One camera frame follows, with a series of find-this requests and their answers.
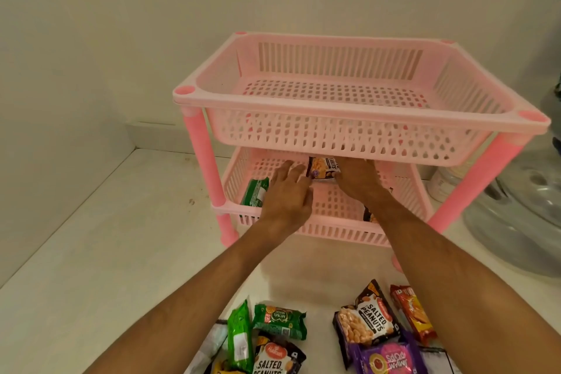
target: purple snack packet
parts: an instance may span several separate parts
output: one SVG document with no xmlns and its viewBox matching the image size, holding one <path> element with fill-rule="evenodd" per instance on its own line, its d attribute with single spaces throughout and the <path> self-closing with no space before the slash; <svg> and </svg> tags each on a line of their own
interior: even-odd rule
<svg viewBox="0 0 561 374">
<path fill-rule="evenodd" d="M 353 346 L 353 363 L 357 374 L 421 374 L 409 343 L 384 343 L 368 349 Z"/>
</svg>

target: white wall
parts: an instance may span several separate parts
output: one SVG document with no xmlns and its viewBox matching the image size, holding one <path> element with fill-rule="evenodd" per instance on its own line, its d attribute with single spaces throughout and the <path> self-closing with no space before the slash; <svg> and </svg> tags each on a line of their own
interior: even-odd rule
<svg viewBox="0 0 561 374">
<path fill-rule="evenodd" d="M 561 67 L 561 0 L 63 0 L 128 121 L 178 124 L 170 89 L 235 30 L 442 37 L 534 103 Z"/>
<path fill-rule="evenodd" d="M 58 0 L 0 0 L 0 286 L 130 154 Z"/>
</svg>

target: green chips packet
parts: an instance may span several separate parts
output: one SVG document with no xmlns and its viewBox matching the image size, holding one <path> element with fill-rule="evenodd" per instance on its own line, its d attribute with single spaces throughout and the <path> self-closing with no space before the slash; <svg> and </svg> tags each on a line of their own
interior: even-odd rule
<svg viewBox="0 0 561 374">
<path fill-rule="evenodd" d="M 242 206 L 263 207 L 263 199 L 269 189 L 269 178 L 250 179 L 242 198 Z"/>
<path fill-rule="evenodd" d="M 295 340 L 306 340 L 308 332 L 304 325 L 305 317 L 305 313 L 291 309 L 256 304 L 253 328 Z"/>
<path fill-rule="evenodd" d="M 253 343 L 247 299 L 228 318 L 228 362 L 231 370 L 253 371 Z"/>
</svg>

